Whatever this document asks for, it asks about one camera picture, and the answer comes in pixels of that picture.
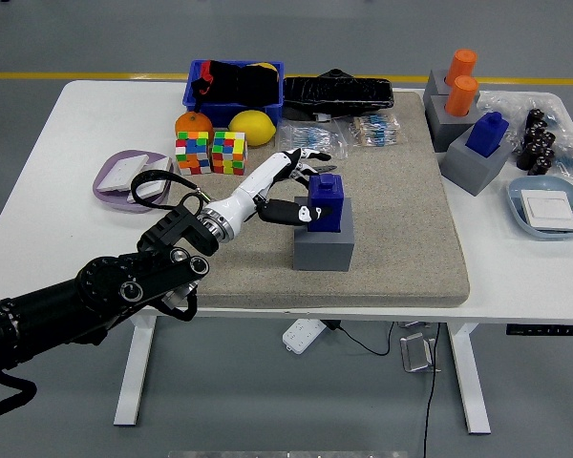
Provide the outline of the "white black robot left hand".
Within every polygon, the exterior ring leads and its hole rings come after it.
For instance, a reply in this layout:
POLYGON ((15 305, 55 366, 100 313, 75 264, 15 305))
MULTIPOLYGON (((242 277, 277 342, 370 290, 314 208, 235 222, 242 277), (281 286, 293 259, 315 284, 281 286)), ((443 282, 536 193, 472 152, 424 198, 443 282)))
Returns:
POLYGON ((257 202, 266 198, 274 184, 288 178, 318 175, 315 169, 301 162, 306 158, 331 160, 329 154, 310 148, 275 153, 239 184, 228 198, 207 204, 202 214, 221 224, 230 237, 235 237, 242 224, 255 214, 257 202))

